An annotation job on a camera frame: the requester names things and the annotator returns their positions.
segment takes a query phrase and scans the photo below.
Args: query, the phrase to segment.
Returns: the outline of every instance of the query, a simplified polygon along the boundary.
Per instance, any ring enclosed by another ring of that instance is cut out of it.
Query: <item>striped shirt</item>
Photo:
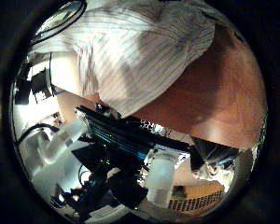
[[[75,52],[79,95],[99,92],[127,117],[163,94],[210,47],[216,23],[232,26],[204,1],[106,1],[32,52]]]

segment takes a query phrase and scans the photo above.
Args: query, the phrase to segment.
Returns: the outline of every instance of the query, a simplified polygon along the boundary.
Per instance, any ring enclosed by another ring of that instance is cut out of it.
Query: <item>black cable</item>
[[[79,2],[81,2],[81,6],[77,9],[77,11],[76,11],[71,17],[67,18],[67,19],[66,19],[65,21],[63,21],[62,23],[60,23],[60,24],[58,24],[58,25],[56,25],[56,26],[53,26],[53,27],[49,28],[48,30],[44,30],[44,31],[39,32],[35,37],[38,37],[39,35],[42,35],[42,34],[47,33],[47,32],[49,32],[49,31],[55,30],[55,29],[57,29],[57,28],[59,28],[59,27],[65,25],[68,21],[72,20],[72,19],[76,16],[76,14],[78,14],[78,12],[79,12],[79,11],[82,9],[82,7],[83,7],[83,2],[84,2],[84,1],[79,1]]]
[[[145,169],[146,171],[149,171],[149,168],[145,165],[141,165],[143,167],[143,169]]]
[[[52,84],[52,76],[51,76],[51,72],[50,72],[50,65],[51,65],[51,61],[52,61],[52,52],[49,54],[49,84],[50,84],[50,89],[52,90],[52,94],[53,96],[56,95],[55,94],[55,87]]]
[[[84,186],[84,185],[82,184],[82,181],[81,181],[81,176],[80,176],[80,173],[81,173],[82,167],[83,167],[83,164],[81,164],[81,165],[80,165],[80,167],[78,168],[78,171],[77,171],[77,178],[78,178],[78,182],[80,183],[81,187],[83,187],[83,186]]]
[[[59,128],[56,128],[54,126],[51,126],[49,124],[46,124],[46,123],[37,123],[36,125],[34,126],[31,126],[29,129],[27,129],[26,132],[24,132],[21,137],[19,138],[18,141],[16,141],[16,145],[19,145],[27,136],[29,133],[31,133],[31,131],[35,130],[35,129],[38,129],[38,128],[49,128],[51,129],[53,132],[58,132],[59,131]]]
[[[62,28],[61,30],[57,31],[55,34],[52,34],[52,35],[49,35],[47,37],[44,37],[42,39],[39,39],[39,40],[36,40],[36,42],[30,44],[30,47],[36,45],[36,44],[39,44],[45,40],[48,40],[56,35],[58,35],[59,33],[61,33],[63,30],[67,29],[69,26],[71,26],[72,24],[74,24],[78,19],[80,19],[80,17],[84,14],[84,12],[86,11],[86,8],[87,8],[87,3],[85,1],[82,1],[82,4],[81,4],[81,7],[79,8],[78,11],[80,11],[80,9],[82,8],[82,11],[81,13],[73,20],[71,21],[70,23],[68,23],[67,25],[64,26],[64,28]]]
[[[90,173],[90,171],[83,171],[81,174],[79,174],[78,176],[78,182],[80,183],[80,185],[83,187],[84,185],[82,184],[82,176],[86,173]]]

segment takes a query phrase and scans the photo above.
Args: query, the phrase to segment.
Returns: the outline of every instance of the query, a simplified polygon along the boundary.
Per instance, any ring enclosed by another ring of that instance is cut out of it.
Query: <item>white cylinder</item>
[[[47,164],[53,164],[60,155],[78,138],[88,130],[87,125],[77,119],[70,124],[64,125],[56,132],[46,147],[42,147],[40,153]]]
[[[176,155],[156,153],[146,180],[147,199],[158,207],[167,208],[173,189]]]

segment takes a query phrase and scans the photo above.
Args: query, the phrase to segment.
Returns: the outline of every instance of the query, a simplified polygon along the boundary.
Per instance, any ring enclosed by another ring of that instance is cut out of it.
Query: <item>wooden surface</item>
[[[134,115],[222,145],[259,138],[265,92],[258,64],[233,31],[217,26],[211,48],[157,100]]]

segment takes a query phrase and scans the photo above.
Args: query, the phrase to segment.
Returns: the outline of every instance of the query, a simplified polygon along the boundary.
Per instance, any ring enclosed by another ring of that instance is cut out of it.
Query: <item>white robot part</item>
[[[175,164],[178,154],[167,151],[155,153],[149,167],[145,187],[148,189],[147,200],[158,207],[167,208],[173,189]]]
[[[64,125],[52,136],[51,141],[40,144],[39,150],[44,162],[47,164],[56,162],[60,155],[87,131],[87,124],[80,119],[76,119],[72,123]]]

